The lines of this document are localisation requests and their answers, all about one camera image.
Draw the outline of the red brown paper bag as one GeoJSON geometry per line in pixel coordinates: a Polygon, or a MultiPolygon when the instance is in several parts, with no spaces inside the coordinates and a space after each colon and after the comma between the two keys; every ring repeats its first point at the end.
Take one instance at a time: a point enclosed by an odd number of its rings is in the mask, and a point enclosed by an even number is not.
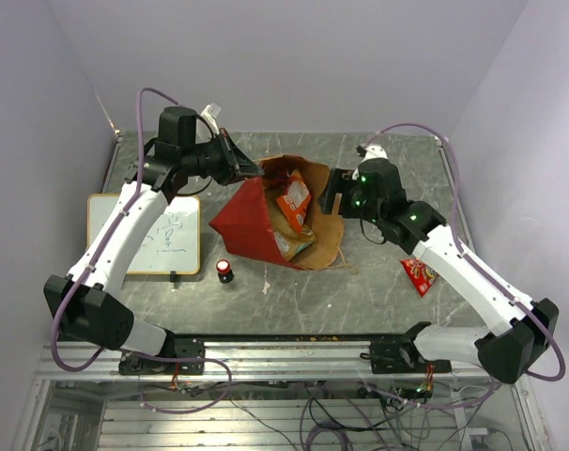
{"type": "Polygon", "coordinates": [[[223,238],[227,252],[275,265],[302,271],[335,269],[342,259],[341,244],[345,225],[342,218],[324,214],[317,203],[327,185],[330,169],[295,155],[269,157],[259,162],[264,175],[242,183],[237,192],[209,222],[223,238]],[[269,217],[274,195],[269,191],[285,175],[298,170],[311,195],[304,223],[315,233],[316,241],[286,258],[281,248],[285,235],[275,236],[269,217]]]}

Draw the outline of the red snack packet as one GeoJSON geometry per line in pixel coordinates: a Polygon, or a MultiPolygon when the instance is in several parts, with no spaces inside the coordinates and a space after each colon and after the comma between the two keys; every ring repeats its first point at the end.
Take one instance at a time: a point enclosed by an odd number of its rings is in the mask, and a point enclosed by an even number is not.
{"type": "Polygon", "coordinates": [[[402,259],[400,264],[412,286],[423,297],[438,280],[438,273],[418,258],[402,259]]]}

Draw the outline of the orange snack packet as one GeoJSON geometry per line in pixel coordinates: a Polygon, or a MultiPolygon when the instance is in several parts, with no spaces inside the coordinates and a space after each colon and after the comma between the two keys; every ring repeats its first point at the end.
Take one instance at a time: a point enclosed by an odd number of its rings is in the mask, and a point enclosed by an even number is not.
{"type": "Polygon", "coordinates": [[[295,169],[290,174],[283,193],[276,198],[276,202],[285,219],[296,232],[301,232],[303,229],[311,199],[311,193],[301,172],[295,169]]]}

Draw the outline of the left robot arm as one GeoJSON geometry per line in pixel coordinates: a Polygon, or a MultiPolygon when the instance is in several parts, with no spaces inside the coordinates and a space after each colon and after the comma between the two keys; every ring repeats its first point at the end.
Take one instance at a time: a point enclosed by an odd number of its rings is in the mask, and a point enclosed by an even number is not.
{"type": "Polygon", "coordinates": [[[262,169],[218,126],[221,109],[211,103],[202,112],[168,106],[160,114],[156,136],[141,143],[114,209],[97,238],[64,276],[52,275],[44,297],[53,315],[52,356],[66,335],[102,350],[142,353],[155,373],[175,363],[167,330],[140,320],[119,301],[129,266],[147,233],[189,179],[211,178],[227,186],[262,175],[262,169]]]}

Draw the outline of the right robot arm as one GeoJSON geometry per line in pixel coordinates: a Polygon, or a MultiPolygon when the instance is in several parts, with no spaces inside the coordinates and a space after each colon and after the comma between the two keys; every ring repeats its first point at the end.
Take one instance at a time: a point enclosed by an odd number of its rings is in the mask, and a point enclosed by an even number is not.
{"type": "Polygon", "coordinates": [[[553,339],[558,306],[548,298],[536,302],[514,288],[460,241],[433,207],[408,200],[399,171],[388,159],[364,160],[355,170],[332,169],[318,204],[326,214],[336,211],[375,226],[384,242],[445,279],[483,321],[479,328],[414,326],[397,351],[404,369],[415,372],[430,361],[457,361],[514,384],[548,349],[558,347],[553,339]]]}

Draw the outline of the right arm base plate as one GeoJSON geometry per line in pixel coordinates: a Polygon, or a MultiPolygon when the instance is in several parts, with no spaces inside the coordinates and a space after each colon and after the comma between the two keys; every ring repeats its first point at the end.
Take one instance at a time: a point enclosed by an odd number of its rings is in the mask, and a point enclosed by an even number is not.
{"type": "Polygon", "coordinates": [[[373,374],[419,374],[428,369],[443,374],[453,369],[450,361],[427,361],[411,342],[399,340],[372,342],[360,358],[370,363],[373,374]]]}

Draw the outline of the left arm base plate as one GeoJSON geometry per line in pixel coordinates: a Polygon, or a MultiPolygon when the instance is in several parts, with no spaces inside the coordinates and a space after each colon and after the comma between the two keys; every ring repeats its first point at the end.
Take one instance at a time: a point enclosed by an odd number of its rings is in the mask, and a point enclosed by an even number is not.
{"type": "Polygon", "coordinates": [[[206,349],[191,339],[169,337],[158,355],[141,351],[123,352],[118,364],[121,376],[160,376],[176,370],[185,375],[201,375],[206,349]]]}

